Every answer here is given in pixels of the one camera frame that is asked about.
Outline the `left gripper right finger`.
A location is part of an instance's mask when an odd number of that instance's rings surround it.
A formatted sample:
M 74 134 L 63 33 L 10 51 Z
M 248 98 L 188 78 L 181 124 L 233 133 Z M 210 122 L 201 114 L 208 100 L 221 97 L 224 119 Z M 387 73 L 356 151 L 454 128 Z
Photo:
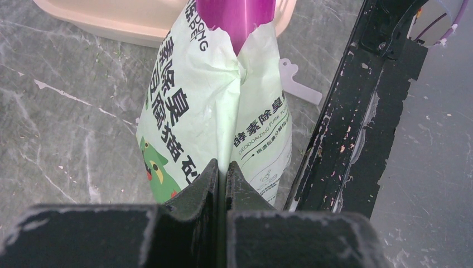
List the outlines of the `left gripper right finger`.
M 280 211 L 231 162 L 226 176 L 227 267 L 388 267 L 359 213 Z

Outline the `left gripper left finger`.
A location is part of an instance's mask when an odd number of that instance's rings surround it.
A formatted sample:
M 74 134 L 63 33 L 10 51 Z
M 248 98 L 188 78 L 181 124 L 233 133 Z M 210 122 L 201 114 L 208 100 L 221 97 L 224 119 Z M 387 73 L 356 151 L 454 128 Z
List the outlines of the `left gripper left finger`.
M 1 244 L 2 267 L 214 267 L 218 163 L 163 204 L 42 204 Z

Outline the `green cat litter bag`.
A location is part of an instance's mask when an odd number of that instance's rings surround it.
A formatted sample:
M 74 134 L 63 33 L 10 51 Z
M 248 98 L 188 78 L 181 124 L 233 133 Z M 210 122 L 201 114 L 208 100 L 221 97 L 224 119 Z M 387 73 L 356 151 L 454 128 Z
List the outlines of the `green cat litter bag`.
M 188 1 L 160 45 L 137 128 L 154 199 L 184 190 L 212 159 L 225 175 L 236 162 L 269 204 L 291 160 L 292 117 L 279 74 L 272 23 L 238 54 L 230 36 Z

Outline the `beige litter box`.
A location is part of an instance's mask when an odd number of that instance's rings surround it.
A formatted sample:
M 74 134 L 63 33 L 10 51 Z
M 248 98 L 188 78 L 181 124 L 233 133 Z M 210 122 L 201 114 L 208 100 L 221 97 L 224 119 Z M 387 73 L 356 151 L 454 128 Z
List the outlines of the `beige litter box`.
M 188 14 L 189 1 L 34 1 L 51 16 L 112 40 L 158 48 L 178 17 Z M 296 1 L 276 1 L 274 24 L 276 36 L 289 24 Z M 230 47 L 230 37 L 222 30 L 210 31 L 194 14 L 189 21 L 190 41 L 197 42 L 201 51 L 208 47 Z

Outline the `magenta litter scoop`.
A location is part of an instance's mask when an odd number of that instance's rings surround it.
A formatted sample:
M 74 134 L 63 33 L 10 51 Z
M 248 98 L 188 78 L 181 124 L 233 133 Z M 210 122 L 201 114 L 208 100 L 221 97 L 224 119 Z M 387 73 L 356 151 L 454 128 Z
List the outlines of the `magenta litter scoop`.
M 275 0 L 197 0 L 197 11 L 211 30 L 225 31 L 235 54 L 260 25 L 274 19 Z

